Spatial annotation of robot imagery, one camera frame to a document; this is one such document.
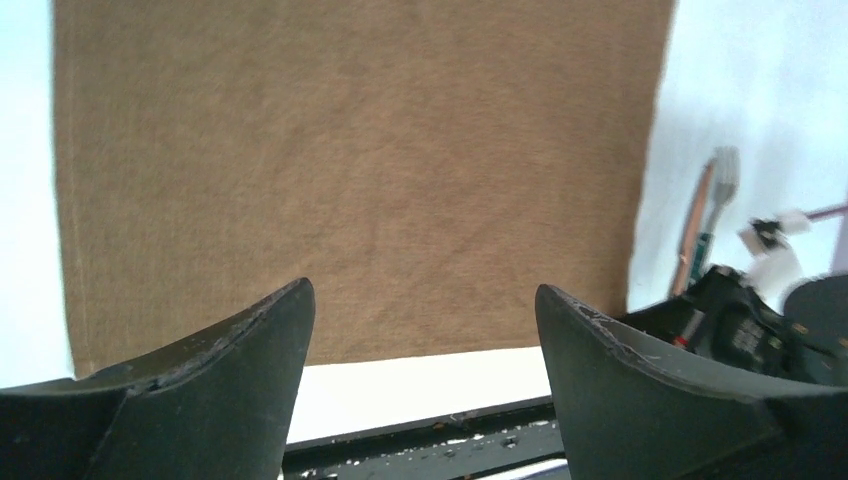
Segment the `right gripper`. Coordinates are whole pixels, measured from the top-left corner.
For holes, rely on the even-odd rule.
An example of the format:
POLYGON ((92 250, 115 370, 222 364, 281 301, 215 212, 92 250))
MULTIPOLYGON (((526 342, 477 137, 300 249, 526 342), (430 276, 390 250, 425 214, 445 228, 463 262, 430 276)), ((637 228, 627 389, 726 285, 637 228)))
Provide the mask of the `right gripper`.
POLYGON ((739 271, 713 266, 683 293, 618 320, 701 357, 777 378, 812 383, 800 335, 739 271))

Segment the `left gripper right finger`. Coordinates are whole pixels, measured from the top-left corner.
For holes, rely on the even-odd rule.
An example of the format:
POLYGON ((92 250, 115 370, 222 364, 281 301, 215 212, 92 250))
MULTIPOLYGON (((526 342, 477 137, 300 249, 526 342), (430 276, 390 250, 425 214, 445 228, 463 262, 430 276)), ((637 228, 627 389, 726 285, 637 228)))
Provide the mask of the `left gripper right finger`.
POLYGON ((843 479, 847 392, 671 346, 551 285, 541 349, 575 479, 843 479))

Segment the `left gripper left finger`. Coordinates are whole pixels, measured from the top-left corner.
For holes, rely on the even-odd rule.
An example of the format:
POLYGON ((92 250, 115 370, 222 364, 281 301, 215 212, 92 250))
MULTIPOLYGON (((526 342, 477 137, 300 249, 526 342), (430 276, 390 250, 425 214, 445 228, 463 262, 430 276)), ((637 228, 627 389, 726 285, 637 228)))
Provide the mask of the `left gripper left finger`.
POLYGON ((5 479, 274 479, 313 332, 305 278, 88 377, 1 392, 5 479))

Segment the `brown cloth napkin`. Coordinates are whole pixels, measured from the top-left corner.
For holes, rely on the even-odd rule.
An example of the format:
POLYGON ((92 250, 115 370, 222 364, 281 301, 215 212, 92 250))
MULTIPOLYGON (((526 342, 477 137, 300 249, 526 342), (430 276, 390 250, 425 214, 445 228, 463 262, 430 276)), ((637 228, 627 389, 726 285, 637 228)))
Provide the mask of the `brown cloth napkin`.
POLYGON ((624 311, 671 1, 56 1, 79 375, 306 277, 313 364, 624 311))

